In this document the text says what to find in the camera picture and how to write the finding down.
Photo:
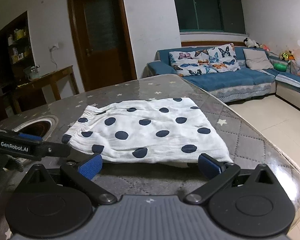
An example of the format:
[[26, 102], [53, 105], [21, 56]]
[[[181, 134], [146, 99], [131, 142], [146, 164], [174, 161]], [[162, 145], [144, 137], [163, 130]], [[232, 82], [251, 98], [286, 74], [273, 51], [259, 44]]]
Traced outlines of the grey gloved left hand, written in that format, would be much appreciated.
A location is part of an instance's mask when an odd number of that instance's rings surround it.
[[0, 153], [0, 171], [4, 168], [10, 171], [17, 170], [19, 172], [23, 172], [24, 170], [23, 164], [17, 158]]

